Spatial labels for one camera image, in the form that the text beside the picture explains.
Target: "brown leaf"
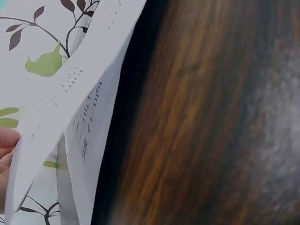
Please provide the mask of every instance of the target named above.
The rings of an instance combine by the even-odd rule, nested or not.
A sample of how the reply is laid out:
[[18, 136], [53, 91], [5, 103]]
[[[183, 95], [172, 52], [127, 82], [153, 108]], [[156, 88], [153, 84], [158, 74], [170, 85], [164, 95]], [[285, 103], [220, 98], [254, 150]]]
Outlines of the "brown leaf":
[[84, 33], [88, 32], [88, 28], [87, 28], [87, 27], [81, 27], [81, 28], [82, 28], [82, 31], [83, 31]]
[[21, 207], [20, 210], [25, 211], [25, 212], [37, 212], [37, 213], [39, 213], [39, 212], [36, 211], [36, 210], [29, 209], [29, 208], [26, 208], [26, 207]]
[[84, 12], [85, 9], [85, 0], [77, 0], [77, 6], [79, 7], [79, 9]]
[[37, 19], [40, 15], [43, 14], [44, 8], [45, 8], [45, 7], [42, 6], [41, 8], [38, 8], [38, 9], [35, 11], [35, 13], [34, 13], [34, 15], [33, 15], [33, 20], [34, 20], [34, 22], [36, 22], [36, 19]]
[[9, 42], [9, 50], [13, 50], [18, 46], [21, 40], [21, 32], [23, 29], [18, 30], [17, 32], [13, 33], [13, 35], [10, 38]]
[[72, 13], [74, 12], [75, 6], [71, 0], [60, 0], [60, 2], [66, 9], [70, 10]]
[[12, 25], [12, 26], [10, 26], [10, 27], [6, 30], [6, 32], [14, 31], [14, 30], [17, 29], [19, 26], [21, 26], [21, 24]]
[[88, 11], [85, 13], [86, 15], [92, 17], [94, 15], [94, 11]]

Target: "paper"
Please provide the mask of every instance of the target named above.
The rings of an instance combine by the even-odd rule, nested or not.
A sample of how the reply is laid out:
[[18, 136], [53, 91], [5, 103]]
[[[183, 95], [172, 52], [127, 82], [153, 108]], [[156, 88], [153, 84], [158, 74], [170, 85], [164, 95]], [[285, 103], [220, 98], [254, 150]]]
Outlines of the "paper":
[[[6, 222], [15, 217], [33, 180], [39, 179], [43, 163], [65, 136], [78, 219], [81, 225], [90, 224], [120, 68], [144, 4], [144, 0], [101, 1], [78, 49], [50, 81], [30, 95], [18, 125], [22, 137], [10, 171]], [[88, 99], [92, 103], [85, 111]], [[89, 123], [75, 129], [84, 113]]]

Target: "paper sheet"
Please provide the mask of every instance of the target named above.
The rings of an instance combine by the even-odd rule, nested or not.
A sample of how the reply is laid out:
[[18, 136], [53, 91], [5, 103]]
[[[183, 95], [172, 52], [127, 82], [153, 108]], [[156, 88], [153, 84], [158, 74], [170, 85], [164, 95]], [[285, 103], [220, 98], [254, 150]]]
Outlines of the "paper sheet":
[[[120, 67], [145, 1], [120, 0], [113, 4], [109, 9], [112, 6], [110, 0], [100, 2], [89, 32], [78, 49], [53, 76], [55, 79], [43, 85], [42, 90], [36, 90], [24, 107], [18, 126], [22, 137], [15, 149], [10, 171], [5, 216], [7, 222], [27, 195], [43, 162], [57, 147], [61, 136], [65, 135], [78, 218], [82, 225], [90, 223]], [[99, 98], [96, 102], [99, 104], [94, 110], [98, 114], [92, 118], [95, 123], [91, 127], [94, 136], [89, 140], [90, 150], [84, 150], [83, 147], [88, 145], [86, 137], [92, 135], [92, 131], [84, 125], [84, 138], [78, 138], [78, 134], [74, 133], [74, 121], [76, 113], [84, 110], [84, 102], [91, 92], [95, 94], [95, 103], [97, 91]]]

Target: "hand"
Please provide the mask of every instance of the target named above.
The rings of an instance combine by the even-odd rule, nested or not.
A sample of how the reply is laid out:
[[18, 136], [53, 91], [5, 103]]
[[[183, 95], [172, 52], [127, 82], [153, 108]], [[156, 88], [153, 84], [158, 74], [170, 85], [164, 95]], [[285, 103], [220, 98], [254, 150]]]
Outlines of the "hand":
[[8, 187], [9, 167], [13, 149], [20, 139], [17, 131], [0, 126], [0, 212], [4, 212], [5, 196]]

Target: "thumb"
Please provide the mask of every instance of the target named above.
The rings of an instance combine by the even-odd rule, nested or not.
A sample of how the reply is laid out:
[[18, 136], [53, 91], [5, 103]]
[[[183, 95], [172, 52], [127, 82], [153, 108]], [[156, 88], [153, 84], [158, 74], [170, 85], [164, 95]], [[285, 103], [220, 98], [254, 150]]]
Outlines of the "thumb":
[[19, 139], [19, 132], [4, 126], [0, 126], [0, 148], [8, 149], [14, 147]]

